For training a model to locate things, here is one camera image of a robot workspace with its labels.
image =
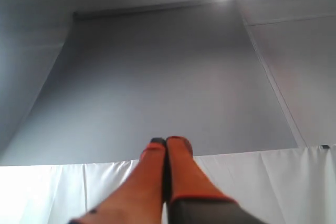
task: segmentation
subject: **white sheet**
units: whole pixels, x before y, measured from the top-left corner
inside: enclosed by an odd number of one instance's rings
[[[268,223],[336,223],[336,146],[195,160],[215,185]],[[137,162],[0,167],[0,223],[65,224],[107,197]]]

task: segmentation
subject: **white fabric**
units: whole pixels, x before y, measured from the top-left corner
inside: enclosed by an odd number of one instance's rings
[[[195,160],[216,186],[268,223],[336,223],[336,146]],[[0,167],[0,223],[67,223],[106,198],[137,162]]]

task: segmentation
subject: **white curtain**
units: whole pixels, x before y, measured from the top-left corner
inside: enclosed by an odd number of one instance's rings
[[[267,223],[336,223],[336,146],[195,160],[217,187]],[[66,224],[106,198],[137,162],[0,167],[0,223]]]

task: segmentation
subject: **gray backdrop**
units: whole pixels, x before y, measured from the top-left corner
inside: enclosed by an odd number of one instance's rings
[[[136,159],[169,135],[195,155],[297,146],[232,2],[73,26],[1,164]]]

